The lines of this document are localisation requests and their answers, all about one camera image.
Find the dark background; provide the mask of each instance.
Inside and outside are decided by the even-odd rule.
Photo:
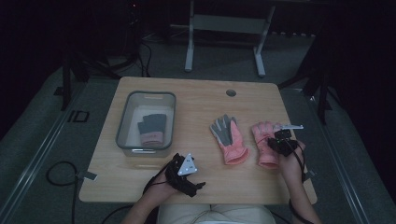
[[[223,7],[219,7],[222,1],[196,2],[203,3],[196,8],[198,11],[209,14],[262,17],[261,7],[254,7],[257,1],[244,1],[244,7],[236,7],[238,1],[227,1],[228,6]],[[188,8],[189,1],[185,0],[3,1],[0,137],[47,77],[62,65],[70,46],[99,58],[132,53],[137,51],[136,46],[123,46],[124,35],[120,35],[129,29],[129,22],[139,20],[166,38],[170,23],[188,24]],[[277,3],[270,28],[289,36],[317,36],[305,58],[306,66],[318,68],[311,76],[329,72],[331,86],[394,201],[395,24],[396,6],[391,1],[285,1]]]

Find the person's right hand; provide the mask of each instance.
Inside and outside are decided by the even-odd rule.
[[[305,144],[298,141],[301,148],[297,147],[294,152],[300,158],[300,161],[304,163],[303,150]],[[279,169],[287,184],[302,184],[302,170],[299,162],[297,161],[294,153],[291,153],[288,157],[279,154]]]

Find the gray glove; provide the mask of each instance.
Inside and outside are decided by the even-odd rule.
[[[225,164],[239,164],[248,158],[249,150],[244,146],[234,117],[224,115],[216,119],[215,123],[210,125],[210,131],[218,140]]]
[[[166,115],[152,114],[143,117],[143,122],[137,123],[140,132],[140,142],[143,147],[161,147],[165,133]]]

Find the wooden table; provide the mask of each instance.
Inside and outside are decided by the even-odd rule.
[[[227,90],[236,91],[236,95],[228,96]],[[117,147],[116,134],[131,91],[171,91],[176,95],[174,138],[168,157],[126,157]],[[224,165],[218,142],[209,130],[209,125],[225,113],[237,118],[245,146],[250,148],[242,164]],[[98,176],[95,181],[84,180],[79,198],[83,202],[136,202],[151,177],[176,153],[191,153],[198,172],[188,179],[206,185],[193,198],[180,193],[167,203],[287,203],[289,193],[279,171],[257,165],[259,153],[250,127],[262,120],[290,123],[274,84],[123,77],[89,167]],[[307,180],[304,185],[311,203],[315,203],[312,182]]]

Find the white pants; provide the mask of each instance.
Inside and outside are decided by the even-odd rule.
[[[157,223],[192,224],[203,221],[275,224],[271,212],[259,204],[163,204]]]

